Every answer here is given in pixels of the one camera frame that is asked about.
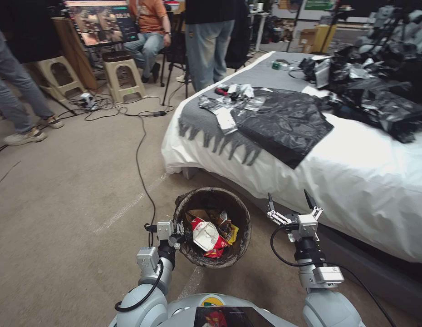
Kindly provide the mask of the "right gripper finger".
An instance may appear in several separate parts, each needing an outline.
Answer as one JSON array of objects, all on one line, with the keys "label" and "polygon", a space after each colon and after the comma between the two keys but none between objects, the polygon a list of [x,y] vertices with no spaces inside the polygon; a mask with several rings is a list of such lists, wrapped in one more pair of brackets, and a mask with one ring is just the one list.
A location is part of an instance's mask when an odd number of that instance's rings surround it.
[{"label": "right gripper finger", "polygon": [[308,207],[311,209],[311,215],[314,217],[315,220],[318,221],[324,209],[317,205],[315,199],[309,194],[309,192],[306,189],[304,189],[304,194],[305,194]]},{"label": "right gripper finger", "polygon": [[271,221],[278,225],[289,225],[293,223],[291,214],[282,214],[275,209],[272,195],[268,193],[268,211],[267,215]]}]

